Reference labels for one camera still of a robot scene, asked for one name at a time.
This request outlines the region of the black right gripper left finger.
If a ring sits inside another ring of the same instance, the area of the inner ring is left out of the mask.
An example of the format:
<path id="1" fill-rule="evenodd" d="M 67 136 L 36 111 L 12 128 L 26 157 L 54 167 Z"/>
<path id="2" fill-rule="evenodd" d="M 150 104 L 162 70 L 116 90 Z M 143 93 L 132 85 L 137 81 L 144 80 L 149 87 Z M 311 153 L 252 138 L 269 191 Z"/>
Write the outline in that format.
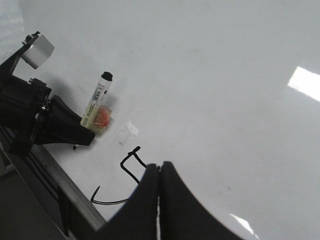
<path id="1" fill-rule="evenodd" d="M 89 240 L 155 240 L 159 195 L 159 169 L 148 164 L 129 200 Z"/>

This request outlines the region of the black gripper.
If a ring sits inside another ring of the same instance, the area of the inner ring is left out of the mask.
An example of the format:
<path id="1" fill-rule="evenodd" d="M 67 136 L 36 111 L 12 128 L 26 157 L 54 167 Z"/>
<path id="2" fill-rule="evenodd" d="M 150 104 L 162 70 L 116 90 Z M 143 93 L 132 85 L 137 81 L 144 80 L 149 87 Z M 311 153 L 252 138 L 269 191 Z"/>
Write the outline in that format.
<path id="1" fill-rule="evenodd" d="M 61 97 L 53 95 L 48 110 L 42 110 L 51 89 L 36 78 L 27 82 L 13 75 L 22 55 L 31 46 L 26 43 L 0 65 L 0 125 L 15 131 L 9 152 L 26 157 L 33 144 L 89 146 L 95 133 L 80 124 L 82 118 Z"/>

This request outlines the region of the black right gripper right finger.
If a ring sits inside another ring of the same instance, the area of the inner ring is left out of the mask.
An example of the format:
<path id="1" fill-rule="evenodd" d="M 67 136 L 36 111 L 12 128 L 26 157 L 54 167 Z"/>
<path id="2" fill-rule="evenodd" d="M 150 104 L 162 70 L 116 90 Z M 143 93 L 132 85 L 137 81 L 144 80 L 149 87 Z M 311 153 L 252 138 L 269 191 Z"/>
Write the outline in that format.
<path id="1" fill-rule="evenodd" d="M 162 240 L 240 240 L 197 200 L 170 161 L 160 169 L 159 226 Z"/>

